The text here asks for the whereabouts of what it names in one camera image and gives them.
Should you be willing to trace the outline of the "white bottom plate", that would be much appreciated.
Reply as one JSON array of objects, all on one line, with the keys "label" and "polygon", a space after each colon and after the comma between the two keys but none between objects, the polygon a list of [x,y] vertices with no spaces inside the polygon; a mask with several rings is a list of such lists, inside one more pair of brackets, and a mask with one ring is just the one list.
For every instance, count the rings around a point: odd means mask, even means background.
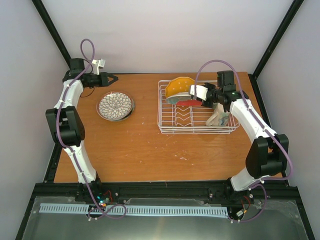
[{"label": "white bottom plate", "polygon": [[96,110],[99,116],[111,122],[127,119],[135,109],[131,96],[122,91],[110,91],[97,102]]}]

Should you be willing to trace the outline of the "cream dragon mug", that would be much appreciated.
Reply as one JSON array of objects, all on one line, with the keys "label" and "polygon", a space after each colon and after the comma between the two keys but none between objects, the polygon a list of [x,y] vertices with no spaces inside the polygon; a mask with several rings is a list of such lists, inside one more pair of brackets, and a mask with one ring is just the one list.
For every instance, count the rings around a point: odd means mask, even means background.
[{"label": "cream dragon mug", "polygon": [[229,122],[230,112],[224,110],[224,106],[220,103],[217,103],[214,107],[213,114],[205,122],[205,125],[225,127]]}]

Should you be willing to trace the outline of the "orange dotted plate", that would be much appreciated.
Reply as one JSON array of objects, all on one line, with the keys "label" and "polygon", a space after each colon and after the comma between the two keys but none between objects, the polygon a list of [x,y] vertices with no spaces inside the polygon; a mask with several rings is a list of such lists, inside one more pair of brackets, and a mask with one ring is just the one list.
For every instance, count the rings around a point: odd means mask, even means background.
[{"label": "orange dotted plate", "polygon": [[171,97],[179,93],[188,92],[191,85],[195,84],[195,80],[190,77],[180,76],[171,80],[165,88],[165,97]]}]

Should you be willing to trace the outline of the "right black frame post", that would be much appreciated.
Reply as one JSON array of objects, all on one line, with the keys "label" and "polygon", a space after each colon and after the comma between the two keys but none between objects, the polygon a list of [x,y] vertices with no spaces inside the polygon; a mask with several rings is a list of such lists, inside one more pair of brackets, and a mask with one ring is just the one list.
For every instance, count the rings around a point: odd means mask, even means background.
[{"label": "right black frame post", "polygon": [[291,22],[293,21],[294,17],[296,16],[297,12],[299,11],[300,7],[302,6],[304,0],[293,0],[290,7],[288,8],[286,14],[284,15],[280,25],[278,26],[275,34],[273,35],[270,43],[268,44],[267,48],[265,49],[260,61],[258,62],[255,70],[253,71],[253,78],[255,80],[258,79],[261,72],[263,71],[264,67],[266,66],[267,62],[269,61],[270,57],[272,56],[274,50],[276,49],[277,45],[281,41],[282,37],[284,36],[285,32],[287,31],[288,27],[290,26]]}]

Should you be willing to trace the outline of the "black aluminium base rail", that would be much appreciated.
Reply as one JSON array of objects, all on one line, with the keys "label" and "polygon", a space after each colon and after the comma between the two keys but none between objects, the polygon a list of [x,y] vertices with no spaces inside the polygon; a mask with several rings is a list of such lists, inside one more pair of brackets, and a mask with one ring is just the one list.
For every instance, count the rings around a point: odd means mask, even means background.
[{"label": "black aluminium base rail", "polygon": [[[297,187],[283,181],[270,181],[264,187],[252,191],[227,193],[225,181],[184,181],[184,182],[105,182],[90,185],[97,200],[111,196],[113,202],[123,203],[132,198],[139,199],[193,199],[205,203],[231,207],[240,205],[244,197],[253,195],[254,200],[292,200],[297,204],[302,199]],[[30,202],[37,197],[71,197],[77,202],[91,204],[92,198],[87,187],[80,183],[37,183]]]}]

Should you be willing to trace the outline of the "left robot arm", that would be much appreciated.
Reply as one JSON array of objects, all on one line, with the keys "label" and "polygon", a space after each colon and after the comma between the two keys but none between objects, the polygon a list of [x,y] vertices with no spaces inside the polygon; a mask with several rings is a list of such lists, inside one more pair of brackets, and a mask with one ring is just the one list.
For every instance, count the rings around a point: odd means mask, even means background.
[{"label": "left robot arm", "polygon": [[85,149],[85,127],[77,105],[84,88],[108,87],[118,80],[115,75],[101,72],[104,66],[104,59],[93,59],[85,66],[84,59],[72,58],[70,70],[62,79],[63,90],[59,100],[45,112],[52,139],[69,156],[81,184],[95,182],[98,174]]}]

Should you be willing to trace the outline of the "red teal patterned plate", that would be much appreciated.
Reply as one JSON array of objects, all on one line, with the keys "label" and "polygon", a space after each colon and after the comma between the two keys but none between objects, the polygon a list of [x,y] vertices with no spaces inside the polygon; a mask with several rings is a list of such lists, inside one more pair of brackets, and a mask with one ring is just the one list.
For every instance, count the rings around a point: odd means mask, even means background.
[{"label": "red teal patterned plate", "polygon": [[201,106],[202,101],[192,99],[192,96],[188,92],[180,92],[171,95],[165,99],[166,103],[174,106]]}]

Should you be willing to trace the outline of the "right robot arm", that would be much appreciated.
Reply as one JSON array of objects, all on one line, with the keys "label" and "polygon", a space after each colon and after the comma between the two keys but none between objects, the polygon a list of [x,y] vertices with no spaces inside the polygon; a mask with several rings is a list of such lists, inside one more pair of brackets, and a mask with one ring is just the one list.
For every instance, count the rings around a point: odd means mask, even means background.
[{"label": "right robot arm", "polygon": [[251,147],[245,159],[245,168],[230,178],[235,192],[249,190],[265,180],[292,167],[289,159],[289,139],[273,130],[255,110],[249,96],[242,90],[239,77],[231,70],[217,73],[217,85],[195,85],[196,98],[202,106],[221,105],[225,113],[237,119],[248,135]]}]

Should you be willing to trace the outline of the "left black frame post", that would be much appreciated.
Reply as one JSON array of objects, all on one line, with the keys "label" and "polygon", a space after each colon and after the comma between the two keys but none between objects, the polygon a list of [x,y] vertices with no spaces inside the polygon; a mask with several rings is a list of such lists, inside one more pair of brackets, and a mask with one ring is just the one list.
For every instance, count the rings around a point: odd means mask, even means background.
[{"label": "left black frame post", "polygon": [[61,53],[65,63],[68,66],[68,70],[71,70],[71,56],[54,24],[52,21],[44,3],[42,0],[31,0],[35,9],[37,10],[40,18],[42,19],[44,25],[46,26],[51,38],[55,42],[59,52]]}]

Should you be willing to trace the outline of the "black frame post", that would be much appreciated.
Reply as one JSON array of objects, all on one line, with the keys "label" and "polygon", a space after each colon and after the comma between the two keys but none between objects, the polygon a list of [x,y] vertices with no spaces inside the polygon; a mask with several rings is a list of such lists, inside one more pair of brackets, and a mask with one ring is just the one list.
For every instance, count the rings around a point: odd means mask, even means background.
[{"label": "black frame post", "polygon": [[294,17],[296,16],[297,12],[299,11],[300,7],[302,6],[304,0],[293,0],[290,7],[288,8],[286,14],[284,15],[280,25],[278,26],[275,34],[273,35],[270,43],[268,44],[267,48],[265,49],[260,61],[258,62],[255,70],[253,71],[253,78],[255,80],[258,79],[261,72],[263,71],[264,67],[266,66],[267,62],[269,61],[270,57],[272,56],[274,50],[276,49],[277,45],[281,41],[282,37],[284,36],[285,32],[287,31],[288,27],[290,26],[291,22],[293,21]]},{"label": "black frame post", "polygon": [[37,10],[40,18],[42,19],[44,25],[46,26],[51,38],[55,42],[59,52],[61,53],[65,63],[68,66],[68,70],[71,70],[71,56],[54,24],[52,21],[44,3],[42,0],[31,0],[35,9]]}]

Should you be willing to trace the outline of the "metal front panel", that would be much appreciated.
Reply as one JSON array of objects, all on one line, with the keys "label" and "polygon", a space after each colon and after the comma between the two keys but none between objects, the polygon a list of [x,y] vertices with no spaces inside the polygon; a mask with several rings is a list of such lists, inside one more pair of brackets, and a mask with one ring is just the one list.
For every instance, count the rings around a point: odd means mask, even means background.
[{"label": "metal front panel", "polygon": [[[40,204],[85,204],[72,197],[37,197],[18,240],[312,240],[293,200],[256,200],[248,212],[226,207],[227,218],[40,213]],[[132,198],[126,206],[221,207],[197,200]]]}]

